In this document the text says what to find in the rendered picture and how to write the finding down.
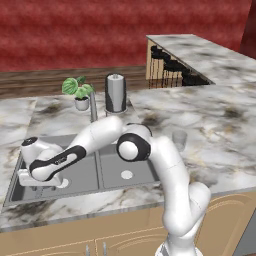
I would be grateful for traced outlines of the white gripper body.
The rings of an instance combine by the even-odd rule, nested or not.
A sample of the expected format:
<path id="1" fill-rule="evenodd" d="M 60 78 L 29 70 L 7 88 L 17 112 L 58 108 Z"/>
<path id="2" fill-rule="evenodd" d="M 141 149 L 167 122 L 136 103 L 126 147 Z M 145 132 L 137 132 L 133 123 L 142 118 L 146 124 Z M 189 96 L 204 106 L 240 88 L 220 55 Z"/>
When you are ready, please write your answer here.
<path id="1" fill-rule="evenodd" d="M 55 174 L 49 181 L 34 179 L 27 169 L 20 169 L 17 175 L 21 186 L 60 187 L 63 184 L 63 177 L 60 174 Z"/>

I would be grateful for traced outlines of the grey double basin sink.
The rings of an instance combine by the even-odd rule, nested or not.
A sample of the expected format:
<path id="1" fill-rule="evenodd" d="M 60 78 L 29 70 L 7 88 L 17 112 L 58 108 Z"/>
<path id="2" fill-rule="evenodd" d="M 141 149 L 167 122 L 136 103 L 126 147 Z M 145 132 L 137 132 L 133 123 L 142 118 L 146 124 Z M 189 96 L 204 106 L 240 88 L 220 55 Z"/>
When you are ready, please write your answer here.
<path id="1" fill-rule="evenodd" d="M 25 167 L 22 155 L 19 155 L 13 176 L 6 194 L 4 206 L 32 203 L 71 196 L 112 191 L 144 184 L 159 182 L 152 163 L 147 161 L 126 162 L 116 152 L 116 146 L 110 144 L 68 167 L 61 172 L 68 181 L 65 188 L 23 187 L 18 180 L 17 172 Z"/>

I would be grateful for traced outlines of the grey sink tap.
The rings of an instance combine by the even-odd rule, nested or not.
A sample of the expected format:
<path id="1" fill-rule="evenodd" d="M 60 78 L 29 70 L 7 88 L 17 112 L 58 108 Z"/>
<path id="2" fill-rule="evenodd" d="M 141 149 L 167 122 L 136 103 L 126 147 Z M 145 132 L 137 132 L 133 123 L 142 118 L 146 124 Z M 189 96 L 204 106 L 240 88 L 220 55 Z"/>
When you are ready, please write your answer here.
<path id="1" fill-rule="evenodd" d="M 90 93 L 91 123 L 98 120 L 95 92 Z"/>

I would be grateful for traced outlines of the clear glass cup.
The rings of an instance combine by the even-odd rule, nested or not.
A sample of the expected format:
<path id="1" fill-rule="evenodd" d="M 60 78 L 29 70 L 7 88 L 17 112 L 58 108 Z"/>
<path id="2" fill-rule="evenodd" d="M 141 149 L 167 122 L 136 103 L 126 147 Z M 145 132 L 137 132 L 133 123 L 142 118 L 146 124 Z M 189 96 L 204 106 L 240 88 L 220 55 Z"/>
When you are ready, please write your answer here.
<path id="1" fill-rule="evenodd" d="M 172 141 L 179 152 L 185 149 L 187 142 L 187 133 L 183 130 L 176 130 L 172 133 Z"/>

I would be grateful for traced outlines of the tan cupboard door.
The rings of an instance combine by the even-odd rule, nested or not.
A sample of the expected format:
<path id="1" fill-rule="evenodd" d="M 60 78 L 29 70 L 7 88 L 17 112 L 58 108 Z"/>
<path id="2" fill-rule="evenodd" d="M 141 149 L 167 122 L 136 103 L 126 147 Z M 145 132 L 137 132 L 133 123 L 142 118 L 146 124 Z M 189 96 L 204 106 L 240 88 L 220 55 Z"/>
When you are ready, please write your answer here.
<path id="1" fill-rule="evenodd" d="M 97 256 L 94 240 L 86 240 L 42 249 L 24 250 L 18 253 L 5 253 L 1 256 L 86 256 L 86 245 L 89 246 L 90 256 Z"/>
<path id="2" fill-rule="evenodd" d="M 211 200 L 195 244 L 203 256 L 233 256 L 256 209 L 256 192 Z"/>
<path id="3" fill-rule="evenodd" d="M 163 227 L 98 238 L 95 240 L 97 256 L 103 256 L 102 243 L 106 242 L 107 256 L 155 256 L 165 241 L 167 231 Z"/>

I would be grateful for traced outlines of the green plant in white pot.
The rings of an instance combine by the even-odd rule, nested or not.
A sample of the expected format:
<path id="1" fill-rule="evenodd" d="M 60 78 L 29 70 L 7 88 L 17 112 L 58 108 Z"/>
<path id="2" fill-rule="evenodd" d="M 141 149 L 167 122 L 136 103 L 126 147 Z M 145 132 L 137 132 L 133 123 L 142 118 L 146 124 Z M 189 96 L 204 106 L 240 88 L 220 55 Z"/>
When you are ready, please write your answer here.
<path id="1" fill-rule="evenodd" d="M 90 96 L 93 92 L 94 87 L 86 82 L 85 76 L 66 78 L 62 83 L 62 93 L 74 96 L 75 107 L 79 111 L 86 111 L 89 108 Z"/>

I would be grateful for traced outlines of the paper towel roll holder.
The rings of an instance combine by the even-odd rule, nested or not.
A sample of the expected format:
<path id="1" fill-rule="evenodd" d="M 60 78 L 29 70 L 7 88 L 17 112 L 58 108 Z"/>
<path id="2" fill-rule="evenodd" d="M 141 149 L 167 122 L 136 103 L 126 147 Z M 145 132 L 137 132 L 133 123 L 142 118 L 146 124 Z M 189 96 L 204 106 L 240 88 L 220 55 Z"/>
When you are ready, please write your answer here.
<path id="1" fill-rule="evenodd" d="M 105 110 L 107 113 L 120 114 L 127 110 L 126 79 L 117 73 L 105 78 Z"/>

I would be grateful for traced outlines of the grey appliance front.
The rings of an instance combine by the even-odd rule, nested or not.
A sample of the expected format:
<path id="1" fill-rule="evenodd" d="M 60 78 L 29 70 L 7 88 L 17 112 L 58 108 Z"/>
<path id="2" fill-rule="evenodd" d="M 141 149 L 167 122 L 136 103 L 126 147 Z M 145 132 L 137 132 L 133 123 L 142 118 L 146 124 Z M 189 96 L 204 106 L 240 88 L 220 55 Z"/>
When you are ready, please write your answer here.
<path id="1" fill-rule="evenodd" d="M 249 254 L 256 254 L 256 215 L 251 217 L 233 256 Z"/>

